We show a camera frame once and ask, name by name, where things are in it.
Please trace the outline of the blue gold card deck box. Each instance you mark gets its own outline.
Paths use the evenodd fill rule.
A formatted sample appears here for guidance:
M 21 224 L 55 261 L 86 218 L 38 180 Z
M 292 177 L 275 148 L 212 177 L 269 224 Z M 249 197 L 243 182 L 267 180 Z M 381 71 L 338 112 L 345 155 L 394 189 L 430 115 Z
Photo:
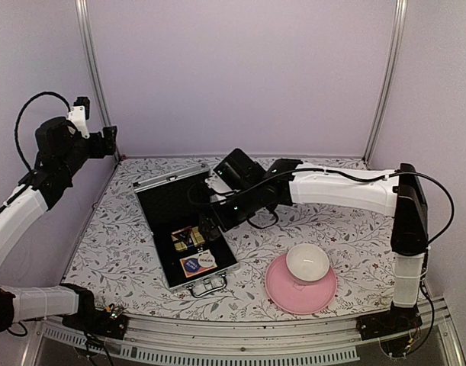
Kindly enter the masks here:
M 172 243 L 177 252 L 186 252 L 188 250 L 201 247 L 205 243 L 205 240 L 204 240 L 204 237 L 199 233 L 198 227 L 192 226 L 191 243 L 189 246 L 185 246 L 182 243 L 174 243 L 174 242 Z

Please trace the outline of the black triangular card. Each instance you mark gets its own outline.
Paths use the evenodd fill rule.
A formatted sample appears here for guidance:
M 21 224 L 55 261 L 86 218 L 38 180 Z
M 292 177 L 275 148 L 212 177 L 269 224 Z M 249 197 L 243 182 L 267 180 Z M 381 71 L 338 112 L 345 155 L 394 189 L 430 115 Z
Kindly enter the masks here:
M 185 246 L 189 246 L 191 243 L 191 233 L 192 233 L 191 226 L 187 226 L 180 230 L 176 230 L 175 232 L 171 234 L 172 241 L 174 243 L 182 243 Z

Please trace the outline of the aluminium poker case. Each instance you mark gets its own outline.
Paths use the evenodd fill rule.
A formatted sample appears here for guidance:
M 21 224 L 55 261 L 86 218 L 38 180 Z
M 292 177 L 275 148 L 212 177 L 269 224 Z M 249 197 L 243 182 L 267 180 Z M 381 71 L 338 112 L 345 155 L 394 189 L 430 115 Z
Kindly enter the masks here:
M 227 288 L 227 274 L 239 267 L 209 211 L 204 163 L 133 183 L 152 233 L 169 290 L 188 290 L 196 299 Z

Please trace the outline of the white dealer button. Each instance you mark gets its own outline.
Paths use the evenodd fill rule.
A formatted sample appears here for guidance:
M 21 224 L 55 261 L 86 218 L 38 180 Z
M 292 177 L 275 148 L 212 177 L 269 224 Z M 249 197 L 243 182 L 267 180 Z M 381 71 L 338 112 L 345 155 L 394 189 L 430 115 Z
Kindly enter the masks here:
M 214 256 L 209 252 L 202 252 L 198 256 L 198 264 L 202 268 L 215 268 L 217 266 Z

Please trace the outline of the pink card deck box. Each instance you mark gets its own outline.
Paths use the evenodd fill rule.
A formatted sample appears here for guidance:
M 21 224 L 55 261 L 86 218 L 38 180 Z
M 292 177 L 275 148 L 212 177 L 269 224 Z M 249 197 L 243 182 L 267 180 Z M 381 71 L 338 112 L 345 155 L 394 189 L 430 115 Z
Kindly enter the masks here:
M 212 271 L 213 269 L 217 268 L 217 266 L 216 266 L 215 268 L 202 268 L 202 267 L 201 267 L 201 269 L 200 269 L 199 271 L 195 272 L 195 273 L 188 273 L 188 272 L 186 272 L 186 271 L 184 270 L 183 265 L 182 265 L 182 261 L 183 261 L 184 259 L 185 259 L 185 258 L 181 259 L 181 260 L 180 260 L 180 263 L 181 263 L 181 266 L 182 266 L 182 270 L 183 270 L 183 272 L 184 272 L 184 274 L 185 274 L 185 277 L 187 277 L 187 278 L 196 277 L 196 276 L 198 276 L 199 274 L 202 274 L 202 273 L 205 273 L 205 272 L 209 272 L 209 271 Z

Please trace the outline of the blue dealer button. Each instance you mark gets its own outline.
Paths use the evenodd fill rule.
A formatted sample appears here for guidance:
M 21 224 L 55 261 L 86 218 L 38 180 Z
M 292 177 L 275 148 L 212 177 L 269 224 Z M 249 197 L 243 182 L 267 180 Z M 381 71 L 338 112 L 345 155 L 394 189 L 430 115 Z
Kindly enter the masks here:
M 184 259 L 182 265 L 184 270 L 188 273 L 195 273 L 201 269 L 198 259 L 195 257 Z

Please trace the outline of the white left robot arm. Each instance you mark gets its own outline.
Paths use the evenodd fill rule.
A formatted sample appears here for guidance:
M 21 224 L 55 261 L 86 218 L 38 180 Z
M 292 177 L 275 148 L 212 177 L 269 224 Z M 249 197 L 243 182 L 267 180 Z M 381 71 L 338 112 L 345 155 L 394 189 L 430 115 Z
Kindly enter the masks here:
M 73 176 L 88 159 L 103 159 L 116 151 L 117 127 L 89 133 L 84 124 L 55 117 L 35 132 L 37 167 L 18 183 L 0 207 L 0 267 L 26 231 L 54 208 Z M 86 331 L 102 323 L 91 291 L 76 285 L 11 287 L 0 285 L 0 332 L 29 319 L 73 318 Z

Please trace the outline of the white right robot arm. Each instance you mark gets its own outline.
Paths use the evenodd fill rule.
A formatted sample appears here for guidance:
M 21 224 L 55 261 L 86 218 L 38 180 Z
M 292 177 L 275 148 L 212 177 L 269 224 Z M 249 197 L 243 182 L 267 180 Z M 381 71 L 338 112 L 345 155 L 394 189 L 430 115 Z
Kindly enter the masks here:
M 335 169 L 299 159 L 277 159 L 268 169 L 235 149 L 204 180 L 214 198 L 205 201 L 215 226 L 230 230 L 258 210 L 279 205 L 329 204 L 368 210 L 393 220 L 390 247 L 395 254 L 393 308 L 383 316 L 388 332 L 413 318 L 429 246 L 427 203 L 411 164 L 396 170 Z

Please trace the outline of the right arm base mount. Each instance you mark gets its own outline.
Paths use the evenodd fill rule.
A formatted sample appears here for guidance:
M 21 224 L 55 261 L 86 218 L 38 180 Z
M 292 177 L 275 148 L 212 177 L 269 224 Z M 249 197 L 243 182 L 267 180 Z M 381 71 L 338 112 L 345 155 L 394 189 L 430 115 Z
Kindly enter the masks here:
M 418 313 L 393 313 L 390 310 L 359 316 L 356 319 L 356 329 L 362 340 L 408 332 L 421 327 L 422 324 Z

